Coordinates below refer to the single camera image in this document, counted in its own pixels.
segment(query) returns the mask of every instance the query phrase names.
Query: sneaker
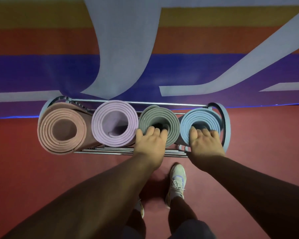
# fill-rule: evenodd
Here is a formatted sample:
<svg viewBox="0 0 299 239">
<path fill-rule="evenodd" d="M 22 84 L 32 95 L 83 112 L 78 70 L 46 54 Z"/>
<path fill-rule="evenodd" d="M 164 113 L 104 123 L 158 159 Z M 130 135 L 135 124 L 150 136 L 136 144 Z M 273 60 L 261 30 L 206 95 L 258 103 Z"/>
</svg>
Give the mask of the sneaker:
<svg viewBox="0 0 299 239">
<path fill-rule="evenodd" d="M 186 173 L 184 167 L 180 163 L 175 163 L 170 171 L 170 188 L 165 198 L 165 204 L 170 208 L 171 200 L 180 196 L 184 199 L 184 188 L 186 184 Z"/>
<path fill-rule="evenodd" d="M 138 197 L 138 201 L 136 202 L 134 209 L 138 210 L 141 213 L 142 218 L 144 217 L 144 207 L 142 205 L 140 197 Z"/>
</svg>

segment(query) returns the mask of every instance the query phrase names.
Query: shorts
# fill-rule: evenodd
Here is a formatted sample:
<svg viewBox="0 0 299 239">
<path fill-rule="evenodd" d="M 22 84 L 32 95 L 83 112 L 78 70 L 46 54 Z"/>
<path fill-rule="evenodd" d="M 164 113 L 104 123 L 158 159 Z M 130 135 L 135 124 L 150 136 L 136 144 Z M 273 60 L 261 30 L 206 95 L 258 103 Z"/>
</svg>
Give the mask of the shorts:
<svg viewBox="0 0 299 239">
<path fill-rule="evenodd" d="M 184 221 L 168 239 L 215 239 L 209 226 L 203 221 Z M 121 239 L 144 239 L 135 229 L 125 226 Z"/>
</svg>

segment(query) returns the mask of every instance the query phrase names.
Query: rolled yoga mat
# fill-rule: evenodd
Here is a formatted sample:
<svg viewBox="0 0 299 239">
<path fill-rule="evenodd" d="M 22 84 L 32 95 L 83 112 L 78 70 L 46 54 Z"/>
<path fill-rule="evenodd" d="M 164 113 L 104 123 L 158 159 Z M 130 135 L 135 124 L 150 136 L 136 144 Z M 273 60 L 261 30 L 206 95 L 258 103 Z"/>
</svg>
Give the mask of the rolled yoga mat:
<svg viewBox="0 0 299 239">
<path fill-rule="evenodd" d="M 139 128 L 145 134 L 149 126 L 167 129 L 166 147 L 175 143 L 179 137 L 179 120 L 175 113 L 167 108 L 157 105 L 147 107 L 140 115 Z"/>
<path fill-rule="evenodd" d="M 93 114 L 92 133 L 97 141 L 110 147 L 131 145 L 135 142 L 138 116 L 124 101 L 108 101 Z"/>
<path fill-rule="evenodd" d="M 212 110 L 212 107 L 218 109 L 221 117 Z M 185 115 L 179 117 L 180 135 L 176 144 L 189 146 L 189 130 L 191 126 L 196 129 L 207 128 L 216 130 L 219 134 L 223 130 L 222 146 L 227 151 L 230 142 L 230 119 L 227 110 L 219 103 L 209 103 L 208 108 L 196 108 Z"/>
<path fill-rule="evenodd" d="M 41 146 L 52 154 L 68 154 L 100 145 L 91 131 L 92 115 L 65 102 L 44 105 L 38 120 Z"/>
</svg>

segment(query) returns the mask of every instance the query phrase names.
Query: hand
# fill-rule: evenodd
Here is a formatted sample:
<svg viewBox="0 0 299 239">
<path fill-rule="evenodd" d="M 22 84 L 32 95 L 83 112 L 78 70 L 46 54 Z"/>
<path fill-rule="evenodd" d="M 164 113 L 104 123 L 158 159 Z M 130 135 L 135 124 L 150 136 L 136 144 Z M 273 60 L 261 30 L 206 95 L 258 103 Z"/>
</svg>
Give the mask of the hand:
<svg viewBox="0 0 299 239">
<path fill-rule="evenodd" d="M 137 129 L 134 154 L 144 155 L 153 164 L 154 169 L 158 169 L 165 154 L 167 135 L 166 129 L 161 132 L 153 126 L 147 129 L 145 135 L 141 129 Z"/>
<path fill-rule="evenodd" d="M 187 153 L 191 162 L 201 170 L 205 170 L 213 156 L 225 156 L 219 134 L 215 130 L 199 130 L 193 126 L 189 130 L 191 153 Z"/>
</svg>

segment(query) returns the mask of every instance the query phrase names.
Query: peach rolled mat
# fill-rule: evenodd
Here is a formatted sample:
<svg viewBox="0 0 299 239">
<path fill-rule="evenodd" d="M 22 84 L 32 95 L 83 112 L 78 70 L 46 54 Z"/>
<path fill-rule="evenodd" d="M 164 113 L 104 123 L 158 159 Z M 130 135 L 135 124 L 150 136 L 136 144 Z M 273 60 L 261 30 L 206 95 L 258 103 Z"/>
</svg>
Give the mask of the peach rolled mat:
<svg viewBox="0 0 299 239">
<path fill-rule="evenodd" d="M 91 130 L 92 115 L 74 104 L 59 102 L 43 107 L 38 121 L 38 139 L 52 154 L 68 154 L 100 145 Z"/>
</svg>

